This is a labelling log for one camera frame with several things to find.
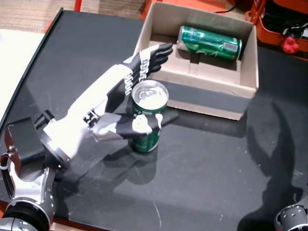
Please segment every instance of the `orange equipment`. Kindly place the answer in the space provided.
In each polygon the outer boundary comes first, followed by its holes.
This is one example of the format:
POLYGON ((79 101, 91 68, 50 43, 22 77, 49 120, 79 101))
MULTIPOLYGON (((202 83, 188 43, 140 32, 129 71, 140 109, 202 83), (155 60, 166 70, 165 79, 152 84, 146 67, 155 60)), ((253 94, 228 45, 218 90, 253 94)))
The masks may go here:
MULTIPOLYGON (((308 52, 308 40, 302 38, 291 39, 291 37, 267 30, 264 27, 261 14, 264 11, 266 2, 267 0, 254 0, 251 10, 245 14, 246 21, 250 21, 257 26, 258 39, 263 43, 282 46, 286 53, 295 53, 297 50, 308 52)), ((308 14, 307 0, 274 0, 274 2, 290 10, 308 14)))

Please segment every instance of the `soda can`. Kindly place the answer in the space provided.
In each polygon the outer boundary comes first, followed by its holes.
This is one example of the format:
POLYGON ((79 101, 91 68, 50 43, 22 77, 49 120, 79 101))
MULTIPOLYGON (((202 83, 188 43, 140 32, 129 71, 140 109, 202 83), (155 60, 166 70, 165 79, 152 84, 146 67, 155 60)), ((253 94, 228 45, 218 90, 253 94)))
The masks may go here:
POLYGON ((177 48, 236 61, 241 53, 242 41, 189 26, 181 26, 177 48))
MULTIPOLYGON (((134 87, 131 96, 133 113, 154 115, 165 110, 169 93, 163 84, 145 80, 134 87)), ((129 140, 129 144, 138 152, 150 152, 157 147, 159 135, 160 131, 154 131, 145 137, 129 140)))

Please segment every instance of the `can lid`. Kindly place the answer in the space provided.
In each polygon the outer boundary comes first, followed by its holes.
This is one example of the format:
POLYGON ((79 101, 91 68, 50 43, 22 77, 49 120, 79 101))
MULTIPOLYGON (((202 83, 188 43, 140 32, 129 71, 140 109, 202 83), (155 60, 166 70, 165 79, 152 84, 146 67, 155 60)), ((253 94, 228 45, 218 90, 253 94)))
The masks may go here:
POLYGON ((154 80, 145 80, 134 87, 131 96, 139 107, 156 110, 167 104, 169 93, 163 84, 154 80))

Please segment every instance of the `white surface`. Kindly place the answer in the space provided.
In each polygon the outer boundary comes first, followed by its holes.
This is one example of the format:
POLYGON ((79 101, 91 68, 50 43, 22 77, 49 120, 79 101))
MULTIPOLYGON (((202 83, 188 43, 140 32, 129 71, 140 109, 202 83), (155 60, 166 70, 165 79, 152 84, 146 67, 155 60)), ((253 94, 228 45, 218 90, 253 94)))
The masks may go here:
POLYGON ((0 120, 43 36, 0 29, 0 120))

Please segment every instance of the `red object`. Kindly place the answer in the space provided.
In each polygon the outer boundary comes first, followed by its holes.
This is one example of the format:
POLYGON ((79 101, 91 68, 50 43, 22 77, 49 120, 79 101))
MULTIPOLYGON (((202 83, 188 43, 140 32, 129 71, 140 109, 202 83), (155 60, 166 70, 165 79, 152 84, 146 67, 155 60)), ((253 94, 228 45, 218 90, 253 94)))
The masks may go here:
POLYGON ((295 38, 287 37, 282 44, 283 51, 287 54, 294 54, 298 51, 299 45, 295 38))
POLYGON ((45 30, 44 30, 44 34, 46 34, 46 32, 48 31, 48 29, 49 29, 49 27, 51 26, 52 22, 53 22, 53 20, 50 20, 50 21, 49 21, 47 27, 46 27, 45 30))
POLYGON ((74 11, 80 11, 82 0, 75 0, 74 11))

